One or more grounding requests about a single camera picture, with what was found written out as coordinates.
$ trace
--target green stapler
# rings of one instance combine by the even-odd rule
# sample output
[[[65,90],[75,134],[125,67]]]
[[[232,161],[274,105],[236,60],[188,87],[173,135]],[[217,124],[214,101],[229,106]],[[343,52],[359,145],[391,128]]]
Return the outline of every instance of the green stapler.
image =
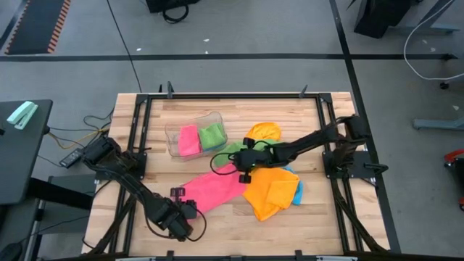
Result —
[[[38,108],[37,104],[31,101],[24,101],[7,119],[7,122],[14,124],[14,127],[18,130],[24,129],[28,124],[29,120],[34,115]]]

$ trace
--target clear plastic container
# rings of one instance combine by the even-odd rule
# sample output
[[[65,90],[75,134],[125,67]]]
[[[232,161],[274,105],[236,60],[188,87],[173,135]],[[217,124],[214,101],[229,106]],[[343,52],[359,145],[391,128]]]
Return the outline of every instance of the clear plastic container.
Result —
[[[167,123],[165,133],[169,154],[183,160],[211,154],[223,149],[227,144],[227,134],[219,112]]]

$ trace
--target orange towel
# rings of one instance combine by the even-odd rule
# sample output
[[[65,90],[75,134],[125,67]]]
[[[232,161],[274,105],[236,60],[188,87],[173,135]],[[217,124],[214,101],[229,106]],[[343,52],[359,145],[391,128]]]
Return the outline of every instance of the orange towel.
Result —
[[[278,141],[281,138],[281,128],[277,123],[258,123],[249,130],[246,137],[255,140],[273,139]]]
[[[279,167],[261,167],[253,170],[251,176],[252,182],[243,195],[259,221],[290,207],[298,187],[297,175]]]

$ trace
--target pink towel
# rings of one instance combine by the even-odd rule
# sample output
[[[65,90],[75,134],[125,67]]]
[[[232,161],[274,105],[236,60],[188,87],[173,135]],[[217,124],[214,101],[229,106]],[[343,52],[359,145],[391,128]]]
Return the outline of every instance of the pink towel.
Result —
[[[178,146],[181,156],[191,156],[202,152],[196,125],[187,125],[181,128]]]
[[[217,169],[216,172],[229,173],[235,169],[232,164],[227,164]],[[239,175],[239,172],[230,175],[209,172],[201,175],[183,185],[186,195],[181,198],[183,201],[195,200],[198,210],[205,213],[245,192],[247,186],[239,183]]]

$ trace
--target green cloth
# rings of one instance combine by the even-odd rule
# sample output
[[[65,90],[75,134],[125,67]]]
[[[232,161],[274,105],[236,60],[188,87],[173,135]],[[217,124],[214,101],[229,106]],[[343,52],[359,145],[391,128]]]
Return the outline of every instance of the green cloth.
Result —
[[[269,144],[277,144],[278,143],[278,141],[272,140],[272,139],[257,140],[256,142],[258,142],[258,141],[265,141],[265,142],[267,142]],[[257,151],[263,151],[265,146],[267,146],[266,143],[259,142],[258,144],[256,144],[254,146],[253,149],[255,149]],[[239,151],[240,149],[246,149],[246,148],[247,148],[247,146],[243,145],[241,141],[237,141],[235,143],[227,145],[226,148],[224,148],[223,150],[221,150],[218,153],[234,153],[234,152]],[[227,163],[229,163],[228,155],[219,155],[219,156],[217,156],[215,158],[214,162],[215,162],[216,167],[222,167],[222,166],[226,165]]]
[[[224,129],[220,123],[213,123],[206,128],[200,128],[198,135],[200,136],[200,143],[204,151],[226,142]]]

